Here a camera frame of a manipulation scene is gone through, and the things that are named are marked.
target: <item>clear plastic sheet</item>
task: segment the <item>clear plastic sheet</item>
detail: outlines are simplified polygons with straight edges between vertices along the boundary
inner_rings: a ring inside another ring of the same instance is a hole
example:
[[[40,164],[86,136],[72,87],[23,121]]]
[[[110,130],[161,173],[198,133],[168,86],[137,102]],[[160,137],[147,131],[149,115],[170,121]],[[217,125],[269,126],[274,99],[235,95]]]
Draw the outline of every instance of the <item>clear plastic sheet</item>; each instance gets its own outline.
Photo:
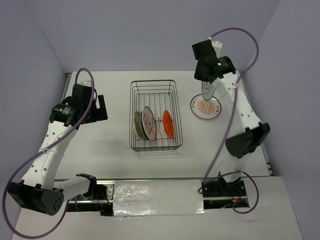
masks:
[[[200,180],[116,181],[115,216],[195,215],[204,213]]]

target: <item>metal dish rack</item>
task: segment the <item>metal dish rack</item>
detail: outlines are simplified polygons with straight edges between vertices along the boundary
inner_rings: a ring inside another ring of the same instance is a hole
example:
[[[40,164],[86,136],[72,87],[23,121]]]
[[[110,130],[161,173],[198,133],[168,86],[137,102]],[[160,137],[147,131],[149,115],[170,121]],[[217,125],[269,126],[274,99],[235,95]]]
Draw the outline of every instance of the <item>metal dish rack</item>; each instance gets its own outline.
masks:
[[[134,114],[148,106],[156,125],[155,141],[140,140],[134,128]],[[174,127],[173,139],[168,138],[163,126],[163,114],[168,110]],[[133,81],[130,86],[129,143],[136,152],[174,151],[183,144],[177,86],[174,80]]]

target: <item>gray wall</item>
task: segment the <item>gray wall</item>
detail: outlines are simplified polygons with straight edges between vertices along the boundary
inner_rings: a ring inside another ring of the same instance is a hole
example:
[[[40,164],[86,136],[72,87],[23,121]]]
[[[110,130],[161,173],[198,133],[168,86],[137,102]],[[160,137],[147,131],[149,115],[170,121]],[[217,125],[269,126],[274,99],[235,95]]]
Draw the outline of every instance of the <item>gray wall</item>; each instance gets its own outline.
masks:
[[[320,233],[319,13],[319,0],[281,0],[244,78],[254,110],[271,125],[267,153],[304,240]]]
[[[191,45],[226,27],[259,40],[280,0],[26,0],[62,66],[90,70],[193,70]],[[242,70],[254,46],[219,36]]]
[[[0,7],[0,192],[11,173],[39,150],[52,107],[59,102],[64,71],[22,0]],[[9,196],[15,225],[20,208]],[[1,211],[0,239],[11,239]]]

